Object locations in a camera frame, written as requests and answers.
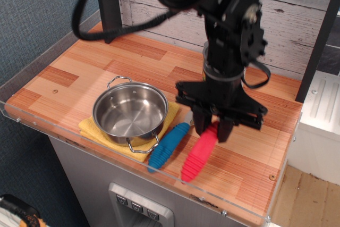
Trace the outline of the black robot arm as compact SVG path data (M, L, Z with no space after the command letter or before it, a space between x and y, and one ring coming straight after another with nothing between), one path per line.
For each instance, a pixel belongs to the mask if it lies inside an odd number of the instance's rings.
M213 116L219 118L216 133L220 142L239 124L260 129L267 109L244 91L244 73L250 64L270 76L270 70L258 61L267 45L260 26L260 1L159 1L172 12L194 9L205 19L203 78L176 84L176 100L191 108L196 132L203 134Z

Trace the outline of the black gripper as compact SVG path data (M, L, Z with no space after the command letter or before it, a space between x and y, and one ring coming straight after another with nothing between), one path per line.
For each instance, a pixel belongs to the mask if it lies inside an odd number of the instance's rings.
M212 115L219 117L218 142L226 142L234 125L261 129L266 107L246 94L241 79L218 81L179 81L176 101L191 107L196 133L202 135L211 124Z

